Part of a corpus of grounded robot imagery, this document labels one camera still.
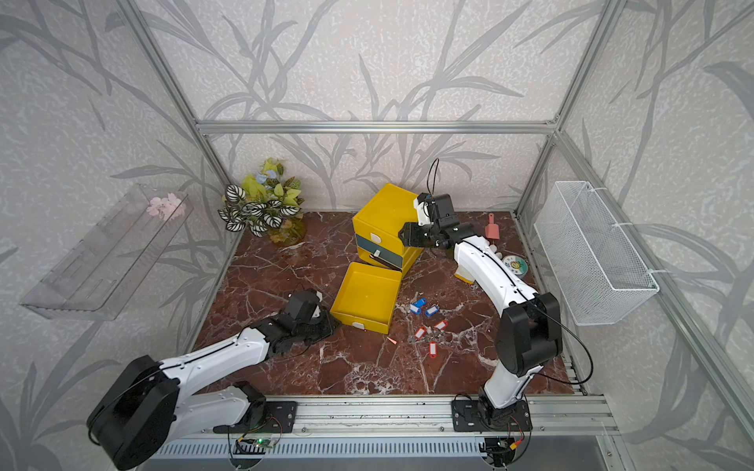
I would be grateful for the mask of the yellow drawer cabinet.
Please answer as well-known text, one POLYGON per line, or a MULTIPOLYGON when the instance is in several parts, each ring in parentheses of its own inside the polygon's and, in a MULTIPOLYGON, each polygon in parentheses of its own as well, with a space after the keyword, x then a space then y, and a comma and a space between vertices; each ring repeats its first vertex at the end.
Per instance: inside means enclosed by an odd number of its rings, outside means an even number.
MULTIPOLYGON (((399 188, 394 184, 385 184, 371 200, 353 217, 355 235, 365 237, 403 258, 402 270, 406 275, 410 267, 420 257, 422 248, 406 247, 399 239, 399 231, 408 222, 418 221, 414 200, 417 194, 399 188)), ((374 260, 367 258, 367 253, 357 247, 359 259, 365 263, 390 269, 374 260)))

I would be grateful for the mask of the yellow bottom drawer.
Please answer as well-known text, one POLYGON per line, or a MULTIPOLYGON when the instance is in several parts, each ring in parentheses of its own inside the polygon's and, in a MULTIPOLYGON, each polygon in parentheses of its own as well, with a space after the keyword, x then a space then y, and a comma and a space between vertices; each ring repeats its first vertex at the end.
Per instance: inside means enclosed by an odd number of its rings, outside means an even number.
POLYGON ((388 335, 402 273, 351 263, 330 312, 344 325, 388 335))

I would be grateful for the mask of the keys with blue tag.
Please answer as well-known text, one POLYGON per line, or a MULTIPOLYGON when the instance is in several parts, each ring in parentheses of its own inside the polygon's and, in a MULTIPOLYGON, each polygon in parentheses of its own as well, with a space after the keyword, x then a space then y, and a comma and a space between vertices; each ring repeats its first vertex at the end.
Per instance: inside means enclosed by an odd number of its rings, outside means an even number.
POLYGON ((420 298, 419 300, 416 300, 415 302, 412 302, 410 304, 410 312, 416 315, 422 315, 424 312, 424 308, 426 306, 426 299, 420 298))

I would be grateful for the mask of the keys with red tags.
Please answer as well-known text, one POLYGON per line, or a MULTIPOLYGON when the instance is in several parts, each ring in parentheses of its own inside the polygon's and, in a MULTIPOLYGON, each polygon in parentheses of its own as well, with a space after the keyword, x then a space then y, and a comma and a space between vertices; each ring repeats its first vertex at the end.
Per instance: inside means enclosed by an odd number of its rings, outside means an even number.
POLYGON ((448 326, 449 323, 446 320, 432 326, 422 326, 416 330, 412 339, 414 341, 427 341, 429 356, 436 358, 439 351, 439 343, 443 341, 448 326))

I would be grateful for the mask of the blue drawer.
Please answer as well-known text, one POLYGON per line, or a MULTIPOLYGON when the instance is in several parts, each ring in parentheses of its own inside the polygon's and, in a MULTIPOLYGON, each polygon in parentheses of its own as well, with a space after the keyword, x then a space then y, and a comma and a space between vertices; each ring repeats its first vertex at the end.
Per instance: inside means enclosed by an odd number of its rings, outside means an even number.
POLYGON ((386 267, 390 267, 395 270, 402 270, 403 258, 402 256, 394 253, 390 250, 384 249, 384 247, 369 241, 361 235, 356 235, 357 247, 364 250, 367 253, 367 258, 374 260, 386 267))

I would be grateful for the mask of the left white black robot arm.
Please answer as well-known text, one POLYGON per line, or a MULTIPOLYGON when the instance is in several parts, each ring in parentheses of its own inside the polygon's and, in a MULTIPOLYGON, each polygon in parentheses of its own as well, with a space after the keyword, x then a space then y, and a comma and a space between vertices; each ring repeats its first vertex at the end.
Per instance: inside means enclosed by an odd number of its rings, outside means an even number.
POLYGON ((130 362, 86 420, 88 437, 119 470, 149 460, 166 443, 216 426, 249 426, 263 396, 241 382, 221 392, 204 388, 249 366, 283 355, 297 343, 327 340, 341 323, 317 290, 291 294, 278 313, 184 355, 130 362))

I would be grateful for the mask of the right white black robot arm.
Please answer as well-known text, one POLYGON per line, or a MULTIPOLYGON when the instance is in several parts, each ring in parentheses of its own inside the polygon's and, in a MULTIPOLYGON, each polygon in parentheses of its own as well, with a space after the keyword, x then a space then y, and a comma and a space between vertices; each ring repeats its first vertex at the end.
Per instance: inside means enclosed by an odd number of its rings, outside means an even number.
POLYGON ((496 337, 499 363, 480 394, 491 410, 523 400, 536 374, 563 351, 561 309, 553 294, 540 294, 497 257, 469 223, 442 229, 406 223, 399 231, 406 246, 447 250, 465 280, 479 284, 500 316, 496 337))

